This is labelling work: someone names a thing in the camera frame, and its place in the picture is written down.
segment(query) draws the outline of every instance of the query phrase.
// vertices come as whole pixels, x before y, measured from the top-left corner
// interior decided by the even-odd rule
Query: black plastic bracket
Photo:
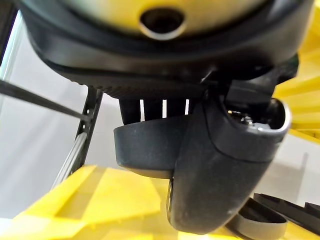
[[[87,136],[81,153],[79,154],[79,157],[77,159],[77,162],[74,163],[72,172],[75,172],[77,169],[81,168],[85,164],[91,138],[94,133],[97,117],[99,114],[102,98],[102,91],[93,87],[88,88],[88,93],[86,96],[82,114],[89,116],[90,121],[80,120],[76,135],[78,136],[81,133],[87,133]]]

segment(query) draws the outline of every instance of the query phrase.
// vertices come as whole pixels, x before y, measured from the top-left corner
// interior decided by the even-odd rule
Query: metal rod
[[[65,106],[57,104],[53,101],[50,101],[32,92],[29,92],[20,87],[12,85],[6,81],[3,81],[2,79],[0,79],[0,94],[9,96],[15,99],[23,100],[28,103],[35,104],[41,107],[45,107],[47,109],[51,109],[59,113],[67,114],[69,116],[73,116],[78,119],[81,119],[82,121],[85,121],[85,122],[89,122],[91,120],[91,118],[87,115],[73,111]]]
[[[81,156],[81,152],[85,145],[86,138],[87,134],[85,132],[79,134],[76,137],[74,144],[67,158],[65,159],[62,168],[60,169],[51,189],[54,189],[56,186],[62,183],[72,173],[74,164],[77,162],[77,159]]]

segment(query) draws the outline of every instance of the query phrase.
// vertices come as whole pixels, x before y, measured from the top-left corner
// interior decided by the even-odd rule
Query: yellow plastic part
[[[293,114],[295,136],[319,143],[320,139],[320,0],[315,1],[314,17],[299,51],[296,78],[277,86],[274,97],[286,102]]]
[[[22,212],[1,240],[239,240],[221,228],[212,234],[178,232],[167,220],[169,181],[85,166]],[[320,240],[290,223],[283,240]]]

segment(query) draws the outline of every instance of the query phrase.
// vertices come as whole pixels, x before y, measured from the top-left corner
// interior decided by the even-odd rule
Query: black plastic part
[[[116,128],[117,164],[143,176],[170,179],[189,118],[171,117]]]
[[[0,66],[4,58],[17,12],[16,6],[11,1],[0,1]]]
[[[287,224],[283,216],[249,198],[226,227],[253,240],[277,240],[285,235]]]
[[[304,204],[304,209],[308,214],[311,214],[311,215],[320,219],[320,206],[319,205],[306,202]]]
[[[72,172],[75,172],[85,164],[91,138],[92,138],[92,135],[94,134],[94,129],[95,129],[96,121],[98,118],[103,94],[104,93],[102,91],[97,90],[93,87],[88,88],[88,93],[86,96],[82,114],[90,116],[90,121],[85,122],[81,120],[79,122],[76,136],[78,136],[81,133],[87,133],[87,136],[86,136],[83,148],[77,159],[77,162],[75,162],[73,165]]]
[[[271,0],[220,31],[157,42],[96,25],[58,0],[16,2],[34,49],[51,68],[129,99],[199,98],[199,83],[212,69],[232,80],[285,62],[302,42],[313,5],[313,0]]]
[[[270,133],[235,122],[218,99],[198,104],[174,168],[170,223],[197,234],[225,224],[263,176],[288,129]]]
[[[186,113],[185,99],[167,99],[166,100],[166,117],[178,117]]]
[[[253,198],[257,202],[284,215],[290,221],[320,236],[320,217],[313,213],[309,213],[307,209],[283,199],[265,194],[255,193]]]
[[[250,80],[232,80],[224,100],[228,109],[249,113],[252,117],[261,115],[270,104],[276,85],[294,78],[299,67],[295,55],[283,64],[261,71],[261,75]]]
[[[140,100],[119,99],[119,105],[124,125],[141,121]]]
[[[162,99],[143,100],[144,119],[146,121],[162,119]]]

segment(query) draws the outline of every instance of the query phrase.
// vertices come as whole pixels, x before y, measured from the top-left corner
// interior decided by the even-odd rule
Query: black plastic housing
[[[219,31],[159,42],[94,24],[58,0],[16,0],[32,46],[68,79],[115,98],[199,98],[208,73],[236,78],[296,54],[313,0],[270,0]]]

